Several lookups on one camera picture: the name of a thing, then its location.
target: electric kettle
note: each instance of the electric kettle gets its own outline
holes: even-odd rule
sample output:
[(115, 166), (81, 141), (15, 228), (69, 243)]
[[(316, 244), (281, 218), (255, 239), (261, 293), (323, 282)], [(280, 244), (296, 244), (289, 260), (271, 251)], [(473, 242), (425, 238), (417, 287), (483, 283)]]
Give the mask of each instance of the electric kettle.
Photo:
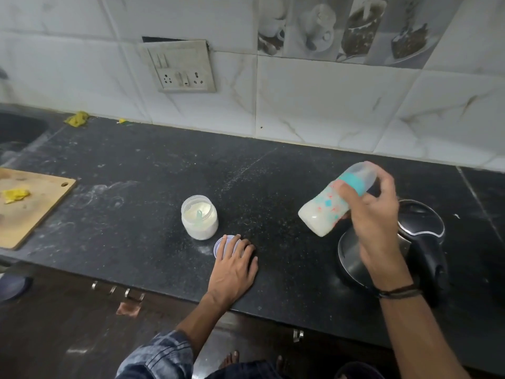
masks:
[[(442, 303), (448, 294), (447, 261), (442, 251), (445, 226), (429, 206), (414, 200), (400, 200), (398, 242), (414, 281), (432, 307)], [(360, 259), (360, 248), (351, 227), (338, 242), (337, 271), (349, 286), (376, 295), (378, 290)]]

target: denim shirt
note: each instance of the denim shirt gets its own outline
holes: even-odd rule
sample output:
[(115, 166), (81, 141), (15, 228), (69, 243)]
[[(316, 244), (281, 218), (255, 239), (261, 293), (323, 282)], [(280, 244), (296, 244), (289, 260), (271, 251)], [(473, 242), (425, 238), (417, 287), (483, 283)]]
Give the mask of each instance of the denim shirt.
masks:
[[(116, 379), (190, 379), (193, 351), (183, 332), (156, 335), (133, 351), (119, 366)], [(208, 379), (281, 379), (266, 361), (235, 363), (210, 374)]]

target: sleeve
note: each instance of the sleeve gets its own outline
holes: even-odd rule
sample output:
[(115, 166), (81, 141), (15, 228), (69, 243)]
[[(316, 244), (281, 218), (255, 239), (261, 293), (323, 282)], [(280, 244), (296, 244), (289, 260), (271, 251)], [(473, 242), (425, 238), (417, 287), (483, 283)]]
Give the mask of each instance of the sleeve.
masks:
[(183, 332), (156, 335), (119, 366), (116, 379), (191, 379), (193, 351)]

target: wooden cutting board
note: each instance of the wooden cutting board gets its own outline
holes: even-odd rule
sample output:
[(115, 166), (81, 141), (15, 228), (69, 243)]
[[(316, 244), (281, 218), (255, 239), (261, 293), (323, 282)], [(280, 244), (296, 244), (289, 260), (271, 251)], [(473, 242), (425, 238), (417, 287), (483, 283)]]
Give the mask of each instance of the wooden cutting board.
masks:
[[(0, 247), (17, 248), (75, 182), (70, 178), (0, 168)], [(27, 189), (30, 195), (5, 204), (1, 192), (10, 189)]]

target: kettle handle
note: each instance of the kettle handle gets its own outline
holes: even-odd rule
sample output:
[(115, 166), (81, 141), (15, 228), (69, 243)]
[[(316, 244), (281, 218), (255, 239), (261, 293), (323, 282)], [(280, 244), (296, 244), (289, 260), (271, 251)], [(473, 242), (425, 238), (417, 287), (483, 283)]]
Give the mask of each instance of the kettle handle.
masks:
[(407, 258), (412, 258), (418, 267), (420, 288), (426, 301), (431, 307), (438, 306), (447, 298), (450, 287), (447, 261), (438, 237), (431, 234), (417, 235)]

